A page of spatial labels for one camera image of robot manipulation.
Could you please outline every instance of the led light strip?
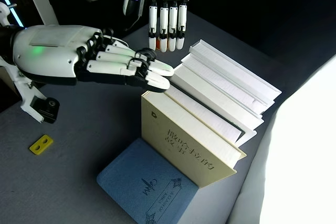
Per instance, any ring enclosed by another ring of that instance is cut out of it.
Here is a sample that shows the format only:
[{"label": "led light strip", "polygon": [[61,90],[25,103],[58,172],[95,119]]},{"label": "led light strip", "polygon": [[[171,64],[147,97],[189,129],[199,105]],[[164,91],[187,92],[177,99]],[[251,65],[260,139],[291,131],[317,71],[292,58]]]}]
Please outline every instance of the led light strip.
[{"label": "led light strip", "polygon": [[[5,0],[5,2],[6,2],[6,5],[10,5],[11,4],[11,2],[9,0]],[[10,11],[12,12],[12,14],[13,14],[16,22],[18,23],[18,25],[21,26],[21,27],[23,27],[23,24],[22,24],[19,16],[16,14],[16,11],[14,10],[14,8],[10,8]]]}]

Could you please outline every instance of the robotic arm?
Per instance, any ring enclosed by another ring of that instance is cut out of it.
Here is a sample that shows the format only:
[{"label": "robotic arm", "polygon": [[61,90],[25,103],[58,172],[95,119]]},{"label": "robotic arm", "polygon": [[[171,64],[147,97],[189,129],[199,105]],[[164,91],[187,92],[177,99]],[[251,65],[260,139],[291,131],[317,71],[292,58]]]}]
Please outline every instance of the robotic arm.
[{"label": "robotic arm", "polygon": [[[187,2],[189,0],[148,0],[149,1],[149,47],[156,48],[157,11],[160,10],[160,50],[166,52],[182,49],[184,44]],[[126,16],[139,10],[142,13],[144,0],[124,0]]]},{"label": "robotic arm", "polygon": [[33,81],[75,85],[94,81],[164,92],[174,70],[151,49],[133,51],[109,30],[85,26],[0,27],[0,66],[20,92],[22,109],[39,122],[56,120],[59,103],[46,98]]}]

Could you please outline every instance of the table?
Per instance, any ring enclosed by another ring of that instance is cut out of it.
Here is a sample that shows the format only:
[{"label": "table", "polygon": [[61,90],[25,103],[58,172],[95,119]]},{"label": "table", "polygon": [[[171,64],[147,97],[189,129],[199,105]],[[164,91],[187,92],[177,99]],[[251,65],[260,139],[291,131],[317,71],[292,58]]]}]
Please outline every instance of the table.
[{"label": "table", "polygon": [[[148,43],[147,27],[125,40],[133,49]],[[263,53],[188,13],[184,48],[158,53],[177,66],[190,45],[203,39],[271,81],[281,67]],[[41,89],[61,106],[55,124],[39,124],[17,103],[0,114],[0,223],[135,223],[96,183],[96,176],[141,136],[141,88],[99,83],[46,85]],[[242,146],[248,156],[238,173],[200,189],[180,223],[225,223],[268,124]],[[54,143],[41,155],[28,149],[43,134]]]}]

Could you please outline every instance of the blue book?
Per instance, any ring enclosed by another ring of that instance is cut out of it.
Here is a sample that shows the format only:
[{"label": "blue book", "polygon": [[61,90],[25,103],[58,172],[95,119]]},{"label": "blue book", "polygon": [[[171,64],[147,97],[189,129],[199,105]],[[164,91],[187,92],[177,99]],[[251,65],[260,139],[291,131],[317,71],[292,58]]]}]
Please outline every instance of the blue book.
[{"label": "blue book", "polygon": [[198,187],[144,140],[135,140],[97,177],[139,224],[175,224]]}]

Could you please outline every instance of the hole in yellow block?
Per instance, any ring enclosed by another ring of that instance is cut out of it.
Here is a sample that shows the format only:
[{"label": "hole in yellow block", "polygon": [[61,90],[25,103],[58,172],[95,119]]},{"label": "hole in yellow block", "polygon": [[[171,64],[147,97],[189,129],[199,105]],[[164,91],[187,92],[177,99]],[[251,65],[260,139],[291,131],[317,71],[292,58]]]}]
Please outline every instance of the hole in yellow block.
[{"label": "hole in yellow block", "polygon": [[29,149],[36,155],[41,154],[50,144],[53,143],[53,140],[48,135],[43,135],[39,140],[37,140]]}]

